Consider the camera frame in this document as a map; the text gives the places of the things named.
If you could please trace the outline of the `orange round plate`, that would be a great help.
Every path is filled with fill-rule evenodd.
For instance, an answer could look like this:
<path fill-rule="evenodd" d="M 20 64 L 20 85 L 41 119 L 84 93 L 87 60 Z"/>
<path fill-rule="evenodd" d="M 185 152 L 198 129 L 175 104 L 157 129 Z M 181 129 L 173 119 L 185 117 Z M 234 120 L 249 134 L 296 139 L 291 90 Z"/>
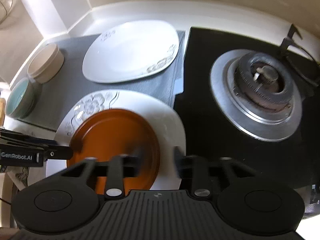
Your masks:
<path fill-rule="evenodd" d="M 86 157 L 109 161 L 116 155 L 143 150 L 138 176 L 124 179 L 125 193 L 130 190 L 149 190 L 156 180 L 160 165 L 160 147 L 150 124 L 140 115 L 124 109 L 109 109 L 94 114 L 73 134 L 69 146 L 72 166 Z"/>

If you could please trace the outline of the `light blue ceramic bowl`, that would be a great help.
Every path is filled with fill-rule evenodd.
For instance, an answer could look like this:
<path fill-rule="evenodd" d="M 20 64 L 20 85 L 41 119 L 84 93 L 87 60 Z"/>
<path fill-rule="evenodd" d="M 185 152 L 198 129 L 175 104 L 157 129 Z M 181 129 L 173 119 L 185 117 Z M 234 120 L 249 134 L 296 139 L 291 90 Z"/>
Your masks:
<path fill-rule="evenodd" d="M 35 93 L 31 81 L 25 77 L 16 83 L 11 91 L 5 114 L 11 118 L 23 118 L 29 114 L 35 101 Z"/>

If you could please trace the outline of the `beige ceramic bowl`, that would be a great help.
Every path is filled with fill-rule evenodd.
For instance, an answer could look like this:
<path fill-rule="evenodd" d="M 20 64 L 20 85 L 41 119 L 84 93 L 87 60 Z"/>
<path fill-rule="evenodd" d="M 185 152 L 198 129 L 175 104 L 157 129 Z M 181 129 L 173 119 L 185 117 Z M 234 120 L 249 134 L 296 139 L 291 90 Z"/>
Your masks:
<path fill-rule="evenodd" d="M 43 47 L 32 59 L 27 74 L 38 83 L 47 83 L 59 72 L 64 59 L 59 46 L 50 43 Z"/>

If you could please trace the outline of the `grey and white mat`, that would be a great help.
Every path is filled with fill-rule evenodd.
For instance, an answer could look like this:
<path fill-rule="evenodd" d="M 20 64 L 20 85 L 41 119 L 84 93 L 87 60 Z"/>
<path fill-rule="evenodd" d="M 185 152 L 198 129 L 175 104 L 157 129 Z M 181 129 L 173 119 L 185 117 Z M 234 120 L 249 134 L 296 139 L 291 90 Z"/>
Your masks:
<path fill-rule="evenodd" d="M 92 92 L 106 89 L 132 90 L 144 93 L 173 106 L 175 95 L 179 93 L 175 85 L 183 76 L 185 33 L 183 31 L 177 33 L 179 38 L 178 55 L 168 68 L 152 76 L 113 84 L 94 83 L 87 80 L 82 74 L 85 53 L 97 38 L 96 35 L 59 40 L 57 45 L 65 57 L 63 66 L 47 83 L 33 84 L 36 94 L 35 103 L 30 113 L 22 118 L 22 121 L 56 131 L 69 110 L 81 98 Z"/>

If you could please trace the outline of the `black gas stove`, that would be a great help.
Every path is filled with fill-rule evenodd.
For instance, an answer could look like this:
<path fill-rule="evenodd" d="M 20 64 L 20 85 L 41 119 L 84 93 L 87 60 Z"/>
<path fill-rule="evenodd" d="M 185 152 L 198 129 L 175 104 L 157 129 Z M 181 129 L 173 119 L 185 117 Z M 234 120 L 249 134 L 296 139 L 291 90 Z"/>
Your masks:
<path fill-rule="evenodd" d="M 191 27 L 175 99 L 188 155 L 230 157 L 303 197 L 319 214 L 319 62 L 294 36 L 280 45 Z"/>

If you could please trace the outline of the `silver stove burner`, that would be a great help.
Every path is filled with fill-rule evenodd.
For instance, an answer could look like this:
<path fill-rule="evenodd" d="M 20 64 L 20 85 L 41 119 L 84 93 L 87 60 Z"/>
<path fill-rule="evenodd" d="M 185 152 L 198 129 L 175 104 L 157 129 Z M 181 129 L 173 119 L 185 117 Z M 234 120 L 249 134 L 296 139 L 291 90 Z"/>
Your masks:
<path fill-rule="evenodd" d="M 238 130 L 267 142 L 291 137 L 302 118 L 302 98 L 290 72 L 266 53 L 235 49 L 210 70 L 216 105 Z"/>

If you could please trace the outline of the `black pan support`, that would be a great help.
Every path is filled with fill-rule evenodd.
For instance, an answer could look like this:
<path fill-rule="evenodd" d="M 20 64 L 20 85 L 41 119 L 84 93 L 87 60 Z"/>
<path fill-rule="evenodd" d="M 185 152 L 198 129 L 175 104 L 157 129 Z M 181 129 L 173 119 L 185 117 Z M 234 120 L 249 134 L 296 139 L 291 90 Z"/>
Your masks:
<path fill-rule="evenodd" d="M 297 44 L 293 36 L 303 39 L 299 30 L 291 24 L 287 35 L 283 38 L 279 47 L 280 55 L 295 72 L 313 87 L 319 86 L 319 61 L 317 61 L 305 48 Z"/>

